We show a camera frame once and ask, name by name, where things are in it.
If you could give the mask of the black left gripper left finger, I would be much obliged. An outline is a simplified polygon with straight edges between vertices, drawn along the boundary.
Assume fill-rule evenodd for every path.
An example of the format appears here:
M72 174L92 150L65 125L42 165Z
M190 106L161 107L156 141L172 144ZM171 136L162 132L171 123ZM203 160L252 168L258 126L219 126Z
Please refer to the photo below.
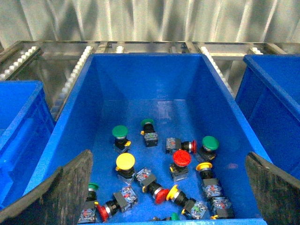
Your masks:
M93 155L84 150L2 209L2 225L76 225L88 195Z

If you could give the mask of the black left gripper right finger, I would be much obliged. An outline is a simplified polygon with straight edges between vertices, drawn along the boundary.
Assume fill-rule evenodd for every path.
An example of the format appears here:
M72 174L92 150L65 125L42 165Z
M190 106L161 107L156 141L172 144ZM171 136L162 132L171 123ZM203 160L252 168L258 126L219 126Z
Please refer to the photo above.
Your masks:
M300 181L255 152L245 167L257 207L269 225L300 223Z

